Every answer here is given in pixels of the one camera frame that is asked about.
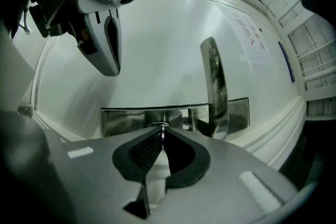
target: white label strip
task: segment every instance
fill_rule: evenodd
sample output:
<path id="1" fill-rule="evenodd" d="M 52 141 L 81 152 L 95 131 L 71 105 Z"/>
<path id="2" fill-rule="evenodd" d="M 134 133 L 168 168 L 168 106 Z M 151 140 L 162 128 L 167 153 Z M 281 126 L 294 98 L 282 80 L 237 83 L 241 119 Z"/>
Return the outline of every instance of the white label strip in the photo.
<path id="1" fill-rule="evenodd" d="M 79 150 L 69 151 L 68 156 L 70 157 L 70 159 L 73 159 L 84 155 L 88 155 L 90 153 L 93 153 L 93 149 L 87 146 Z"/>
<path id="2" fill-rule="evenodd" d="M 271 193 L 251 171 L 242 172 L 239 179 L 251 192 L 257 205 L 267 215 L 281 207 L 281 202 Z"/>

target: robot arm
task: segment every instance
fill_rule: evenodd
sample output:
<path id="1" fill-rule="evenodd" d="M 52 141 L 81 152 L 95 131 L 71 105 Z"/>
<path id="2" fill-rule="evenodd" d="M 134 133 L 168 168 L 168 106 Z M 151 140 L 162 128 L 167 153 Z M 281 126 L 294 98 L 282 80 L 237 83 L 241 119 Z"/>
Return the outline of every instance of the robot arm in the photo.
<path id="1" fill-rule="evenodd" d="M 44 37 L 66 32 L 76 38 L 81 53 L 105 76 L 121 68 L 118 8 L 134 0 L 31 0 L 29 11 Z"/>

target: white wall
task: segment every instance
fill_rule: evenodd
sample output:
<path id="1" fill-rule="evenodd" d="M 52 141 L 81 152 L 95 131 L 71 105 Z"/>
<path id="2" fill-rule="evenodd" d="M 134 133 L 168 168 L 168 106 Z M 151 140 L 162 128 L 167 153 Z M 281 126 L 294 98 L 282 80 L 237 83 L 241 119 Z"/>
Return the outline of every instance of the white wall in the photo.
<path id="1" fill-rule="evenodd" d="M 280 38 L 267 18 L 244 2 L 219 1 L 136 0 L 123 6 L 122 67 L 116 78 L 101 75 L 81 55 L 74 38 L 63 36 L 47 55 L 37 109 L 61 127 L 93 138 L 100 136 L 102 107 L 206 103 L 199 46 L 213 36 L 229 99 L 249 97 L 250 129 L 267 123 L 297 97 L 278 45 Z M 263 30 L 274 66 L 253 64 L 255 73 L 251 73 L 239 58 L 242 49 L 223 9 L 240 9 L 253 17 Z"/>
<path id="2" fill-rule="evenodd" d="M 288 6 L 297 0 L 260 0 L 275 16 L 281 15 Z M 291 12 L 288 13 L 280 23 L 285 27 L 297 18 L 305 9 L 301 3 L 298 3 Z M 336 31 L 325 19 L 318 15 L 313 15 L 307 22 L 302 24 L 295 31 L 289 33 L 289 39 L 293 45 L 296 54 L 303 56 L 323 45 L 336 39 Z M 334 67 L 336 61 L 336 42 L 331 43 L 329 47 L 320 50 L 318 54 L 305 58 L 300 64 L 302 71 L 308 70 L 322 63 L 329 62 L 326 65 L 314 68 L 308 72 L 304 72 L 303 76 L 309 76 L 318 72 Z M 304 97 L 308 101 L 307 115 L 335 115 L 336 99 L 329 98 L 336 96 L 335 89 L 336 74 L 305 83 L 306 92 Z"/>

